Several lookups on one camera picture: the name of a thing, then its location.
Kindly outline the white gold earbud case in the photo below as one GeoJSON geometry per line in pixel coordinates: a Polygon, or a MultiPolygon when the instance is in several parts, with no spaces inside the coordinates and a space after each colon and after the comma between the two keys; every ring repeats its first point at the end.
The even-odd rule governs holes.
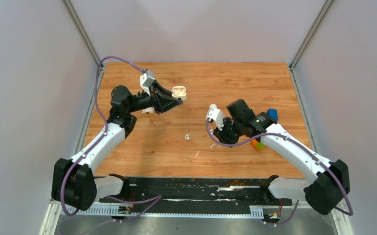
{"type": "Polygon", "coordinates": [[[187,98],[187,89],[185,86],[174,86],[171,88],[172,97],[185,101],[187,98]]]}

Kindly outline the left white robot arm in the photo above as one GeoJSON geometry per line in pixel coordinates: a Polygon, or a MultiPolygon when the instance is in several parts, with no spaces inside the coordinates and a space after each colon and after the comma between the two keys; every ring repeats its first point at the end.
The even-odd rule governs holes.
{"type": "Polygon", "coordinates": [[[123,85],[113,88],[110,115],[101,132],[71,158],[60,158],[55,163],[51,197],[61,202],[67,215],[74,215],[67,211],[67,206],[77,212],[86,211],[94,201],[108,196],[126,202],[131,195],[127,178],[117,174],[97,178],[94,171],[133,131],[137,121],[134,112],[152,107],[155,113],[162,114],[183,104],[187,98],[184,86],[167,90],[157,80],[149,80],[141,87],[143,91],[137,94],[123,85]]]}

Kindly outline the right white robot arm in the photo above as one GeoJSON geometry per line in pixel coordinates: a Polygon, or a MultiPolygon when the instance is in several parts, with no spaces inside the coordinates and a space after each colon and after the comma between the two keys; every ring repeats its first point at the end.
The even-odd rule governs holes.
{"type": "Polygon", "coordinates": [[[243,99],[226,108],[229,117],[215,104],[209,106],[206,114],[205,123],[216,125],[212,132],[207,132],[216,144],[235,147],[255,141],[277,152],[304,175],[303,179],[270,176],[260,191],[264,203],[270,205],[285,198],[307,202],[322,215],[333,209],[348,216],[354,214],[348,198],[351,191],[349,167],[344,161],[332,161],[316,153],[267,112],[255,114],[243,99]]]}

